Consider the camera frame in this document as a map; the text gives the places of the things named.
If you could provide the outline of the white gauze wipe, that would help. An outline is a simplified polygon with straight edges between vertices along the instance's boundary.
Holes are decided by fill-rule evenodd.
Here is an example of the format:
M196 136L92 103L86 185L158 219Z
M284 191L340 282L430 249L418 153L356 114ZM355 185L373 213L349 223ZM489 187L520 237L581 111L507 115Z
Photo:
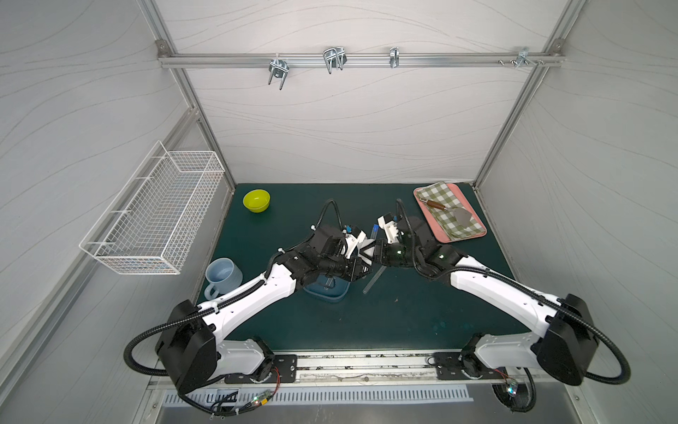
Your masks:
M375 240L372 240L371 238L368 239L366 238L359 244L358 249L360 249L360 247L365 247L369 245L375 245Z

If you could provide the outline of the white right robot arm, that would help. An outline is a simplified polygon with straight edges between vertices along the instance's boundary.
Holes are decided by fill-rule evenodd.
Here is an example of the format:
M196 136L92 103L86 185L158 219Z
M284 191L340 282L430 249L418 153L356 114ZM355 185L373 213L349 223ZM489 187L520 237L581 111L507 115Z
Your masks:
M357 253L362 259L413 268L471 293L526 327L526 332L513 335L474 335L453 361L467 377L479 379L484 371L500 367L536 367L567 385L584 381L599 341L582 325L590 315L580 298L562 300L497 274L452 245L439 243L418 219L382 217L379 226L385 238L361 240Z

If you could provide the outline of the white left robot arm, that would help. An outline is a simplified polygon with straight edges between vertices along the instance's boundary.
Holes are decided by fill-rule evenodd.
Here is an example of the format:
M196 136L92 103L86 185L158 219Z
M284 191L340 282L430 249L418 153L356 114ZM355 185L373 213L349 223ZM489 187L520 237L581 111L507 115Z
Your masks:
M348 282L362 278L371 268L373 252L374 242L364 232L321 226L308 240L275 254L264 272L234 291L197 306L189 300L178 304L155 347L177 392L188 394L232 374L267 378L272 351L253 338L230 340L231 332L319 277Z

